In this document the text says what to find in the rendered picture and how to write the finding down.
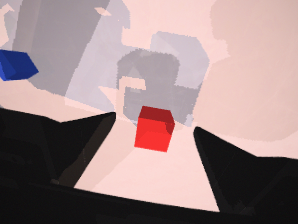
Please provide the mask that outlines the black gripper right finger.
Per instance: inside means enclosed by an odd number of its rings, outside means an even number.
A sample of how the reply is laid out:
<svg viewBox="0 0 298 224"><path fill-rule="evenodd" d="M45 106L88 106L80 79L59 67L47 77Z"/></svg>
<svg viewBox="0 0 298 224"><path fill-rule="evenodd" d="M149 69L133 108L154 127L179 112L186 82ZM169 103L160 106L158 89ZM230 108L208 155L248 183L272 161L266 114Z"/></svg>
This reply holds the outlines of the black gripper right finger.
<svg viewBox="0 0 298 224"><path fill-rule="evenodd" d="M196 126L195 147L220 212L249 212L282 177L298 177L298 159L260 157Z"/></svg>

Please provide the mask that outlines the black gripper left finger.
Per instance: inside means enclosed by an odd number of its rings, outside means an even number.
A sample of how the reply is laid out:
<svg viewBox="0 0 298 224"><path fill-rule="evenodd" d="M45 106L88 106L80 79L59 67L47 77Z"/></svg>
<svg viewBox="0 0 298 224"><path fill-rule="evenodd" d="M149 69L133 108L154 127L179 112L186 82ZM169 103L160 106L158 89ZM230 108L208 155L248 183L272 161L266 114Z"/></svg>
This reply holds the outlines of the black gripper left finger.
<svg viewBox="0 0 298 224"><path fill-rule="evenodd" d="M116 121L116 112L65 122L1 107L0 114L7 127L2 137L39 145L53 184L68 187L75 187Z"/></svg>

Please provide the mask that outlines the red block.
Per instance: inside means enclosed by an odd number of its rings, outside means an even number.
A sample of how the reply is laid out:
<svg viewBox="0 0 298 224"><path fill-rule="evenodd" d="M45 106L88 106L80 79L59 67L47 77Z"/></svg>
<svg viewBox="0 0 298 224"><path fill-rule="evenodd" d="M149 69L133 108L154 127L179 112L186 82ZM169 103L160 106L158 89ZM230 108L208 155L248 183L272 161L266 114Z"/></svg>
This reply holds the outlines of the red block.
<svg viewBox="0 0 298 224"><path fill-rule="evenodd" d="M134 147L167 153L174 127L170 110L142 106Z"/></svg>

